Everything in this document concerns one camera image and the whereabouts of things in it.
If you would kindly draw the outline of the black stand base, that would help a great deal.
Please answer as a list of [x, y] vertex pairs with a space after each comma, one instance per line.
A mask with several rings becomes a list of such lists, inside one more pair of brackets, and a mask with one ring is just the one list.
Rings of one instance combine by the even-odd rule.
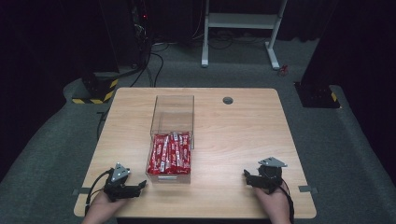
[[301, 82], [295, 82], [294, 87], [303, 107], [339, 108], [341, 106], [337, 96], [329, 87], [315, 87]]

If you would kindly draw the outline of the person's right hand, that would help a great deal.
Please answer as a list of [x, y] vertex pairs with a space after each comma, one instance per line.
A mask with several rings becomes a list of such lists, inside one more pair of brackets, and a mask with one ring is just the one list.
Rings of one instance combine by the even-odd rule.
[[254, 188], [253, 192], [272, 224], [291, 224], [289, 202], [281, 188], [271, 194], [267, 194], [259, 188]]

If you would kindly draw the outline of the white metal stand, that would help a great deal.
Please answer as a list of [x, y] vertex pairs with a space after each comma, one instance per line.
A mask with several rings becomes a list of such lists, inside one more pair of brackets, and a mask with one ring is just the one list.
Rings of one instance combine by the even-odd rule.
[[268, 54], [270, 64], [274, 70], [281, 68], [275, 51], [274, 44], [283, 19], [288, 0], [281, 0], [279, 10], [276, 14], [240, 14], [240, 13], [214, 13], [211, 12], [210, 0], [205, 0], [205, 25], [204, 40], [202, 48], [201, 66], [209, 65], [209, 29], [210, 28], [235, 28], [235, 29], [260, 29], [271, 30], [271, 38], [264, 43], [265, 50]]

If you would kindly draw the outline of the person's left hand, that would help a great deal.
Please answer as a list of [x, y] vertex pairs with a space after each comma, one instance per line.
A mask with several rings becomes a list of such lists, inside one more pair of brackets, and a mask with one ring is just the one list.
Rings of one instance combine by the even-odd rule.
[[90, 209], [81, 224], [104, 224], [127, 203], [127, 199], [111, 202], [101, 190], [92, 201]]

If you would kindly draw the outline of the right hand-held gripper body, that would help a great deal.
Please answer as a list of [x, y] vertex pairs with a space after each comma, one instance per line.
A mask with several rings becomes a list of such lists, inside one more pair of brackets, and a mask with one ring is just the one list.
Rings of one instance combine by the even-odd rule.
[[287, 164], [275, 157], [269, 157], [259, 161], [259, 165], [259, 175], [263, 178], [262, 188], [274, 192], [282, 185], [282, 168], [287, 167]]

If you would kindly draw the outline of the clear plastic drawer housing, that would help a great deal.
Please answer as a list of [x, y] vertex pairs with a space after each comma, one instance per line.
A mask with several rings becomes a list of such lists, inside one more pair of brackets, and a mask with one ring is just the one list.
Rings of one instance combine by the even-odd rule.
[[150, 137], [156, 134], [187, 133], [194, 148], [194, 96], [157, 95], [153, 109]]

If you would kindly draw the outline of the black yellow striped base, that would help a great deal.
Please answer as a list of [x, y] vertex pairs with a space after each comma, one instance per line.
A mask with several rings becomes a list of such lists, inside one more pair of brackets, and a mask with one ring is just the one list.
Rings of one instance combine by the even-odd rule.
[[117, 84], [116, 78], [99, 78], [94, 74], [83, 76], [72, 102], [79, 105], [105, 104], [111, 99]]

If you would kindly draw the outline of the dark equipment rack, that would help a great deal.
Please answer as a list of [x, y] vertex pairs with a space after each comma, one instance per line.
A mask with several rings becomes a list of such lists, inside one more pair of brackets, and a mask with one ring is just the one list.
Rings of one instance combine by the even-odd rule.
[[149, 3], [148, 0], [130, 0], [130, 3], [134, 40], [137, 44], [138, 67], [143, 69], [149, 61], [153, 36], [149, 21]]

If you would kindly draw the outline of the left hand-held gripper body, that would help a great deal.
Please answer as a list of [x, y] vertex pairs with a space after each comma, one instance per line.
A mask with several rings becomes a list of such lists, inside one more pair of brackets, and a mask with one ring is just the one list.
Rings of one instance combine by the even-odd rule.
[[125, 168], [119, 162], [116, 163], [114, 168], [110, 169], [109, 177], [104, 186], [104, 193], [107, 195], [111, 202], [117, 199], [127, 198], [127, 189], [125, 182], [130, 174], [130, 169]]

